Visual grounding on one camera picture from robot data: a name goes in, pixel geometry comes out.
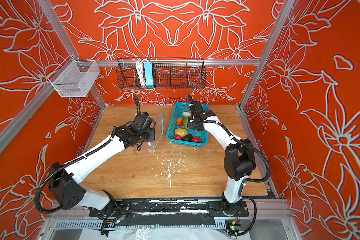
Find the green cabbage toy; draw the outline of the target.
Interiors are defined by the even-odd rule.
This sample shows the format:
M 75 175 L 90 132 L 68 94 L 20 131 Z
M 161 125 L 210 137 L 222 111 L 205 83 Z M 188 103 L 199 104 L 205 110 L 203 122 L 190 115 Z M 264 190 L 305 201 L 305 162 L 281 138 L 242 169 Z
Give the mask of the green cabbage toy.
M 183 127 L 186 129 L 188 129 L 189 120 L 190 120 L 190 116 L 184 117 L 183 119 Z

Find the yellow mango toy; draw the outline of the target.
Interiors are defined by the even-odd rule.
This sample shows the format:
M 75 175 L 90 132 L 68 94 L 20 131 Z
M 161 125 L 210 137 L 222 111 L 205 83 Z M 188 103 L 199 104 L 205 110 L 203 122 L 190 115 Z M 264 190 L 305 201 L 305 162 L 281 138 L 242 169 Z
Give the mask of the yellow mango toy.
M 175 135 L 180 135 L 181 137 L 188 135 L 188 130 L 184 128 L 175 129 Z

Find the clear zip top bag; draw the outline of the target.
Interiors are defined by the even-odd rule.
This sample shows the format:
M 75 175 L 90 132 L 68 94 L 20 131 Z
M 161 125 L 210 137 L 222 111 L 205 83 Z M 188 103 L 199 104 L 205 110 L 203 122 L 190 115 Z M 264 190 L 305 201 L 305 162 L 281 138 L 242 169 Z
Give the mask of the clear zip top bag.
M 152 123 L 150 125 L 150 128 L 153 128 L 155 131 L 155 136 L 153 140 L 149 140 L 148 142 L 143 143 L 142 150 L 144 153 L 154 155 L 164 134 L 164 117 L 162 113 L 157 115 L 149 115 L 149 117 L 155 122 L 155 124 Z

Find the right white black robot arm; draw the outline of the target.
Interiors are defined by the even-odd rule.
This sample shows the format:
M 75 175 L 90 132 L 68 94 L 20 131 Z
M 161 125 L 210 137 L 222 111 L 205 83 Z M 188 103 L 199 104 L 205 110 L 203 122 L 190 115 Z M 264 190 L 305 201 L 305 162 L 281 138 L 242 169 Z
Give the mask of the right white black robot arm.
M 241 139 L 233 134 L 213 111 L 206 111 L 192 95 L 189 94 L 188 99 L 191 110 L 188 127 L 192 130 L 207 131 L 225 150 L 224 169 L 228 181 L 222 195 L 222 209 L 226 215 L 232 216 L 242 205 L 242 193 L 246 183 L 264 183 L 270 178 L 270 164 L 265 155 L 256 149 L 249 139 Z M 266 167 L 266 174 L 260 179 L 251 178 L 257 166 L 255 155 L 262 159 Z

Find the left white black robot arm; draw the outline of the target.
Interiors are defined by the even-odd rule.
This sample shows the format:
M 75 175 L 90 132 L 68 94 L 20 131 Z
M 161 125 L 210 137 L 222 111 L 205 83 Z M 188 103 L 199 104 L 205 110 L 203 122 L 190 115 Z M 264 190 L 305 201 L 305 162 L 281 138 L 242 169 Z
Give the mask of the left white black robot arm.
M 107 191 L 95 191 L 81 186 L 84 179 L 108 159 L 135 147 L 138 151 L 146 142 L 155 140 L 156 122 L 148 113 L 143 113 L 140 101 L 134 97 L 137 107 L 135 119 L 122 126 L 114 126 L 112 132 L 98 145 L 65 164 L 55 163 L 50 173 L 42 181 L 35 194 L 34 205 L 41 214 L 52 214 L 59 210 L 69 210 L 75 206 L 85 207 L 97 218 L 106 220 L 122 209 Z M 41 195 L 45 187 L 59 203 L 54 209 L 45 209 Z

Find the dark avocado toy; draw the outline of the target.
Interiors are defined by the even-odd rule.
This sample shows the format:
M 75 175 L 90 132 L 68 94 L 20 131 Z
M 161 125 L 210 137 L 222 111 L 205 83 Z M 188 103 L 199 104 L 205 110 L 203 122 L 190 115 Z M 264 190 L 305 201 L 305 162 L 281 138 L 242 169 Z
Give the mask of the dark avocado toy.
M 191 142 L 193 139 L 193 136 L 191 134 L 185 135 L 182 137 L 182 141 Z

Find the red strawberry toy right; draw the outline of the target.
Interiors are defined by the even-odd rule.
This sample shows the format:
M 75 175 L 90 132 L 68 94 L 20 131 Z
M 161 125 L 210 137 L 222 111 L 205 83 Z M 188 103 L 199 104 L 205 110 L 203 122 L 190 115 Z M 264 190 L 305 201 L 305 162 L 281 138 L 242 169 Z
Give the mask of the red strawberry toy right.
M 191 140 L 193 143 L 201 143 L 201 139 L 198 137 L 193 137 Z

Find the red strawberry toy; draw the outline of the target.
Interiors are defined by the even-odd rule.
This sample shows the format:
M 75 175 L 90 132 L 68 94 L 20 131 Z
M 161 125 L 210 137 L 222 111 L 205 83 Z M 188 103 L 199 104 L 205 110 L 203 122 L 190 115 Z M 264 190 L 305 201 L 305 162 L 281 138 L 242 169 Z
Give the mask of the red strawberry toy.
M 175 135 L 175 136 L 174 136 L 174 140 L 180 140 L 180 141 L 181 141 L 181 140 L 182 140 L 182 137 L 181 137 L 180 135 Z
M 193 143 L 201 143 L 201 139 L 198 137 L 193 137 L 191 140 Z

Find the teal plastic basket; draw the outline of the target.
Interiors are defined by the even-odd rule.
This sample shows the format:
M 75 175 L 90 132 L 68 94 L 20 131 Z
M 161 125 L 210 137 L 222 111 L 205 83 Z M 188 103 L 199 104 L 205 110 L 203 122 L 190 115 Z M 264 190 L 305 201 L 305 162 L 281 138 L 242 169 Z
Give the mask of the teal plastic basket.
M 189 103 L 175 104 L 167 131 L 167 139 L 180 146 L 192 148 L 206 146 L 209 142 L 209 133 L 188 128 L 189 117 L 186 117 L 185 113 L 190 112 Z

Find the red strawberry toy left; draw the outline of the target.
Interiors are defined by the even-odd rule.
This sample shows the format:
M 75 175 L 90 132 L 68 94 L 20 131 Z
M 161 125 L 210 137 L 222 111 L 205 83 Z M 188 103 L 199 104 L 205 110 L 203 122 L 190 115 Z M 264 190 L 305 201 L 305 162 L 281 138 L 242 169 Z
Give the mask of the red strawberry toy left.
M 182 140 L 182 137 L 181 137 L 180 135 L 175 135 L 175 136 L 174 136 L 174 140 L 180 140 L 180 141 L 181 141 L 181 140 Z

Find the light blue box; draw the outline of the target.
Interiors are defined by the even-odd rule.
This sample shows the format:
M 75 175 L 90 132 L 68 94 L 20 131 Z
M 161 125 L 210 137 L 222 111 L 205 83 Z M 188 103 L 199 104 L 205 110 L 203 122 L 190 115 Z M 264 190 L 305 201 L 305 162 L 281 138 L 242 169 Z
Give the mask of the light blue box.
M 153 88 L 154 87 L 153 64 L 151 62 L 145 62 L 144 69 L 145 69 L 146 86 L 148 89 Z

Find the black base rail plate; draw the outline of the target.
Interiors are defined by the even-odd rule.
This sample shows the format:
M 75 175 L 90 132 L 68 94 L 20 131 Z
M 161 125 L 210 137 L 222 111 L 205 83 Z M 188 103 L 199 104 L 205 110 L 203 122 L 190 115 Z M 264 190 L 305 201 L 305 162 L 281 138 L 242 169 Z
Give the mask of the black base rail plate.
M 222 198 L 207 199 L 125 199 L 107 210 L 90 211 L 89 216 L 106 218 L 107 228 L 115 227 L 217 227 L 225 228 L 226 222 L 249 216 L 247 204 L 229 207 Z

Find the clear acrylic wall bin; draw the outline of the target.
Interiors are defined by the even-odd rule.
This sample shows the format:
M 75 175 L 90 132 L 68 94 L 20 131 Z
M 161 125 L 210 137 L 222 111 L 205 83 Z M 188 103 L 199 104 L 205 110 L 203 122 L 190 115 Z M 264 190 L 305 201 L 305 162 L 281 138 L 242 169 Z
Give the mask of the clear acrylic wall bin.
M 96 61 L 77 61 L 73 56 L 68 56 L 57 65 L 47 80 L 62 98 L 84 98 L 99 75 Z

